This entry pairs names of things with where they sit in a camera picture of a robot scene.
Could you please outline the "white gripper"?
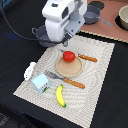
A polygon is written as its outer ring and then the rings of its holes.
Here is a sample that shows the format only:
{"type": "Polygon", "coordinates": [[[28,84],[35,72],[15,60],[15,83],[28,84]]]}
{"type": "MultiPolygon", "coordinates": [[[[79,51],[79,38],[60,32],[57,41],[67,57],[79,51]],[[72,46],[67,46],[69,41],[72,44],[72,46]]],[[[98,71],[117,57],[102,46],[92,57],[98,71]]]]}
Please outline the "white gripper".
{"type": "Polygon", "coordinates": [[[60,42],[74,36],[85,23],[86,10],[87,0],[48,0],[42,15],[49,39],[60,42]]]}

